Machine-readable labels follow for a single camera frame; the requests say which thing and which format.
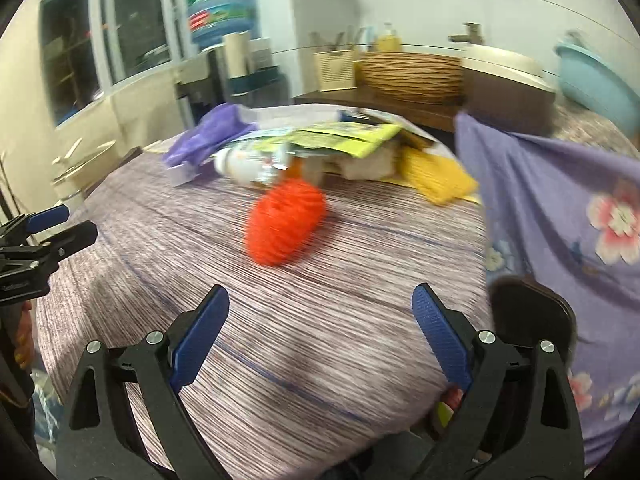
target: window pane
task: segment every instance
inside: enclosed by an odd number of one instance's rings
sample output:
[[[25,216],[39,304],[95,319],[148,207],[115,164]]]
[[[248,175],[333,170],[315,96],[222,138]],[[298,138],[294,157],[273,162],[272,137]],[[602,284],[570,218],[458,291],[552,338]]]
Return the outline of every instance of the window pane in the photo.
[[[170,60],[160,0],[102,0],[102,21],[114,82]]]
[[[41,16],[44,71],[54,120],[60,124],[100,90],[88,0],[44,0]]]

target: yellow cloth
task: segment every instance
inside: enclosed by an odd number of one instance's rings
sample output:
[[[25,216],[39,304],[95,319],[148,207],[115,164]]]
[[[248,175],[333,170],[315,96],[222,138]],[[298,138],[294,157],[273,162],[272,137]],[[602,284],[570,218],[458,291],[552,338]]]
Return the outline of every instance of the yellow cloth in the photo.
[[[478,187],[458,161],[408,146],[401,150],[398,169],[403,178],[436,205],[466,198]]]

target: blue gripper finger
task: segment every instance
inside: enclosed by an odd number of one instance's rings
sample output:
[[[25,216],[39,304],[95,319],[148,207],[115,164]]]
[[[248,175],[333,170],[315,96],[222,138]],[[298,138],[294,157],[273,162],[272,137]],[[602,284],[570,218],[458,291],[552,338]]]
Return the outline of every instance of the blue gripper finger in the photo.
[[[472,382],[468,350],[447,320],[447,309],[435,292],[424,285],[415,288],[411,303],[415,320],[427,338],[447,380],[466,391]]]
[[[179,393],[183,386],[193,383],[204,359],[222,330],[229,314],[229,294],[222,287],[214,288],[195,312],[195,319],[172,354],[170,384]]]
[[[27,220],[27,234],[34,235],[45,229],[62,224],[69,220],[69,209],[66,205],[59,205],[35,213]]]

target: red fuzzy object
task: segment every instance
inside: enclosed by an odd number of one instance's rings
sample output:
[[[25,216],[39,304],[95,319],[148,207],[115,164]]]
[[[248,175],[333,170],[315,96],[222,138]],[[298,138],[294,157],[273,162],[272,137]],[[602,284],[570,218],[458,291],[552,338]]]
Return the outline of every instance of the red fuzzy object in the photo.
[[[260,265],[287,261],[309,239],[326,213],[324,195],[300,179],[284,181],[251,211],[246,248]]]

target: silver screw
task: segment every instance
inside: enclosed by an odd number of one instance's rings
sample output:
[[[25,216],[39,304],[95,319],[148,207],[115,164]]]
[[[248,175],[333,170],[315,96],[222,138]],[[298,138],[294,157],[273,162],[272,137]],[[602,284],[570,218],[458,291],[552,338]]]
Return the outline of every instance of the silver screw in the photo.
[[[495,343],[495,335],[493,332],[489,332],[488,330],[482,330],[481,333],[478,334],[478,338],[483,343],[490,345],[491,343]]]
[[[543,352],[546,352],[548,354],[553,353],[553,351],[556,349],[556,347],[551,341],[541,341],[540,348],[542,348]]]
[[[89,354],[95,354],[99,349],[100,349],[100,341],[91,341],[86,346],[86,351],[89,352]]]
[[[150,332],[146,335],[146,342],[150,345],[157,345],[163,337],[162,332]]]

